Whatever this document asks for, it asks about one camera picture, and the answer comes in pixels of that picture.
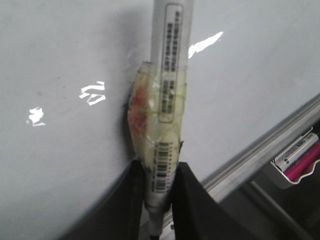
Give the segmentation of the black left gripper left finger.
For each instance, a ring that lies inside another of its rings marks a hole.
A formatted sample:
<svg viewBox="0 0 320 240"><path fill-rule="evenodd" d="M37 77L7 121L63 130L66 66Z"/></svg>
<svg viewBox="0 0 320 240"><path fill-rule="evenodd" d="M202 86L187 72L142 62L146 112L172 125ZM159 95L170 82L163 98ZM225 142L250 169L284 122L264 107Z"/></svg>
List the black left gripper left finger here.
<svg viewBox="0 0 320 240"><path fill-rule="evenodd" d="M133 160L104 195L60 240L137 240L143 206L143 168Z"/></svg>

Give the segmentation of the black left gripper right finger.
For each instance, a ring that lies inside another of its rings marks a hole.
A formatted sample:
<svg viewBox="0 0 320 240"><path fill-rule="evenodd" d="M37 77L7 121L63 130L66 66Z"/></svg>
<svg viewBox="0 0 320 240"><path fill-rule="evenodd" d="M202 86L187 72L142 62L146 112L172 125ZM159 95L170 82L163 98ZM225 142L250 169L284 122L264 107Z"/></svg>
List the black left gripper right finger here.
<svg viewBox="0 0 320 240"><path fill-rule="evenodd" d="M177 240L256 240L208 194L186 162L180 162L172 189Z"/></svg>

